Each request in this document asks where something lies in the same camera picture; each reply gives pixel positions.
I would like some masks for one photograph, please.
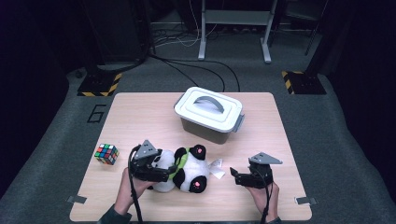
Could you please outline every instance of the gray storage box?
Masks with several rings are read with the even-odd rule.
[[[189,88],[176,102],[183,128],[208,141],[224,144],[245,118],[242,104],[229,96],[198,87]]]

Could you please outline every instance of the white desk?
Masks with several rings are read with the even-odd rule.
[[[294,197],[305,191],[294,161],[282,120],[271,93],[224,93],[243,105],[244,123],[238,133],[231,133],[227,142],[218,145],[183,130],[173,106],[181,92],[119,93],[109,110],[105,125],[81,183],[78,195],[85,203],[74,203],[73,221],[97,221],[113,204],[118,193],[122,170],[127,166],[131,149],[148,139],[156,148],[177,150],[179,147],[204,145],[206,159],[223,159],[226,175],[217,179],[210,175],[201,194],[186,193],[177,188],[167,193],[146,190],[139,203],[145,221],[252,221],[260,220],[249,192],[235,185],[230,174],[233,167],[241,174],[249,173],[248,158],[265,152],[283,161],[271,165],[274,180],[280,187],[278,213],[283,220],[308,220],[308,205],[298,205]],[[115,145],[120,151],[114,165],[104,165],[93,157],[101,143]],[[137,220],[134,206],[129,210]]]
[[[267,41],[268,36],[271,32],[276,4],[277,0],[273,0],[270,11],[206,10],[205,0],[202,0],[202,37],[198,59],[205,59],[207,23],[265,25],[266,28],[264,37],[260,38],[260,42],[262,45],[262,55],[264,57],[265,63],[271,63],[271,56],[268,49]]]

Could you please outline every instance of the white lid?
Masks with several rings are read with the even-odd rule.
[[[179,99],[175,111],[183,119],[221,133],[228,133],[238,121],[242,104],[229,96],[191,87]]]

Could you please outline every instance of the colorful puzzle cube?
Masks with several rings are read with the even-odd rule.
[[[101,163],[114,165],[119,156],[117,148],[110,144],[101,144],[96,150],[94,157]]]

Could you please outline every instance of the stuffed animal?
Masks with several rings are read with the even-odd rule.
[[[167,169],[175,164],[177,170],[169,175],[167,182],[160,182],[153,188],[159,192],[168,192],[176,186],[185,192],[202,193],[210,174],[205,156],[206,148],[201,145],[181,147],[174,155],[172,151],[163,150],[161,158],[153,166]]]

